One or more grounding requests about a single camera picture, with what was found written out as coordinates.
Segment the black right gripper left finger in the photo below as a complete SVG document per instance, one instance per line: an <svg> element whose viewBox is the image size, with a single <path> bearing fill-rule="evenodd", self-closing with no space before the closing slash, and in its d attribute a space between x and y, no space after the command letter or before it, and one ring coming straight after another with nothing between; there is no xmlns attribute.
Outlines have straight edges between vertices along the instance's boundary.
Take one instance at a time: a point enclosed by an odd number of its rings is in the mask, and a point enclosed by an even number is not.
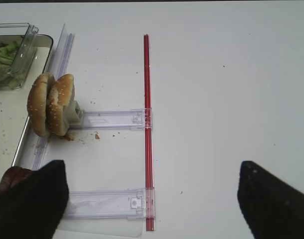
<svg viewBox="0 0 304 239"><path fill-rule="evenodd" d="M65 163L53 160L0 195L0 239L51 239L69 199Z"/></svg>

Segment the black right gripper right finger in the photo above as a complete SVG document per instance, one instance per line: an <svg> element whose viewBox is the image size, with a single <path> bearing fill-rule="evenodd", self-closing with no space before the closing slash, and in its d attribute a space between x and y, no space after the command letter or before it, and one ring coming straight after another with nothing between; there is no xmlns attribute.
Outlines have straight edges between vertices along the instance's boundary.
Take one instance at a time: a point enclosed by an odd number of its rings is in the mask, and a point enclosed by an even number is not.
<svg viewBox="0 0 304 239"><path fill-rule="evenodd" d="M304 194L253 161L240 166L237 199L256 239L304 239Z"/></svg>

